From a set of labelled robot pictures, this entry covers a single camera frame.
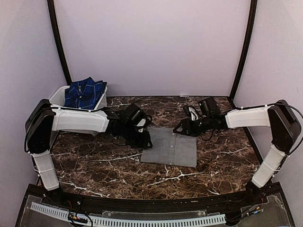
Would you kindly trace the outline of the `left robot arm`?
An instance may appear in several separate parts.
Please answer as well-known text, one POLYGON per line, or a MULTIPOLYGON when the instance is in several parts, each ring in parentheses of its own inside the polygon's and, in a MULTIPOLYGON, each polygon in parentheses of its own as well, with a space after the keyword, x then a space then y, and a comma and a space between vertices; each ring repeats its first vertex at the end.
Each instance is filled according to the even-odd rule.
POLYGON ((26 121, 24 151, 32 157, 43 186, 49 191, 49 200, 56 206, 63 206, 67 196, 59 190, 60 183, 50 154, 53 132, 91 135, 106 132, 115 138, 122 137, 132 148, 152 148, 147 130, 151 122, 152 117, 135 104, 117 111, 109 107, 87 110, 53 105, 48 99, 42 99, 26 121))

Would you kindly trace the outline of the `grey long sleeve shirt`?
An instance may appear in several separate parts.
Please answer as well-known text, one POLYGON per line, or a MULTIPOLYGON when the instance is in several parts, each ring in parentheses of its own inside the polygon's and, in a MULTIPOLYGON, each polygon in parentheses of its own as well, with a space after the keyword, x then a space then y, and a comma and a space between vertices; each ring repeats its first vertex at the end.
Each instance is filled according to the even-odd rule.
POLYGON ((174 133, 172 128, 149 128, 148 131, 153 147, 143 150, 141 162, 196 167, 196 137, 174 133))

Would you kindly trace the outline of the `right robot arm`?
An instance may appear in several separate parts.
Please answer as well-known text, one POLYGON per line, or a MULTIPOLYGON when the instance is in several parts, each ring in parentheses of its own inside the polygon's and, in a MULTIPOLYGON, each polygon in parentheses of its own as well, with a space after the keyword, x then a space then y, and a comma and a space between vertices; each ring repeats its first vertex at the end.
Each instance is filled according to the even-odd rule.
POLYGON ((296 114, 299 110, 285 100, 253 107, 240 107, 222 113, 213 97, 199 103, 201 113, 191 105, 184 106, 186 118, 173 129, 174 133, 197 137, 211 130, 243 127, 268 127, 272 141, 269 152, 250 183, 261 189, 283 166, 286 159, 300 146, 302 127, 296 114))

